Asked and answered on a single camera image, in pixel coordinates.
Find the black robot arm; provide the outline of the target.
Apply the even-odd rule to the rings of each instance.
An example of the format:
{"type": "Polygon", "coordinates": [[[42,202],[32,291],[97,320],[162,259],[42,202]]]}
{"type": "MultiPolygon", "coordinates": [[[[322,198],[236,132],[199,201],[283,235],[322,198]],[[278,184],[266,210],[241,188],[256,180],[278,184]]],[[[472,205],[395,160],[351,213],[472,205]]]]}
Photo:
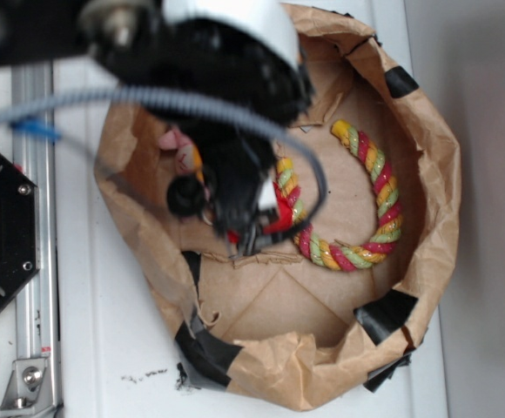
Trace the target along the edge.
{"type": "Polygon", "coordinates": [[[292,237],[272,232],[276,205],[262,205],[274,140],[312,103],[300,41],[277,1],[0,1],[0,67],[86,55],[117,88],[86,88],[0,111],[16,124],[61,107],[138,104],[188,135],[205,181],[168,189],[181,217],[213,211],[213,227],[239,255],[292,237]]]}

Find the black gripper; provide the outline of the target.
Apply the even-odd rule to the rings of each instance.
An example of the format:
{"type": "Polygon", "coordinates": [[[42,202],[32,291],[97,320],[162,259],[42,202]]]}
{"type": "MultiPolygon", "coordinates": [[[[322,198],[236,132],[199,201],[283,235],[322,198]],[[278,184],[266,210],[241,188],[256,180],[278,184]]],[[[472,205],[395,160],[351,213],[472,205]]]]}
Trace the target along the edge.
{"type": "MultiPolygon", "coordinates": [[[[180,218],[201,218],[212,225],[227,246],[235,245],[218,228],[222,201],[245,183],[271,179],[270,171],[275,164],[273,147],[263,138],[230,125],[192,123],[179,129],[198,147],[205,185],[211,196],[205,198],[204,187],[192,176],[173,179],[166,193],[169,211],[180,218]]],[[[262,249],[249,253],[235,246],[236,257],[255,255],[262,249]]]]}

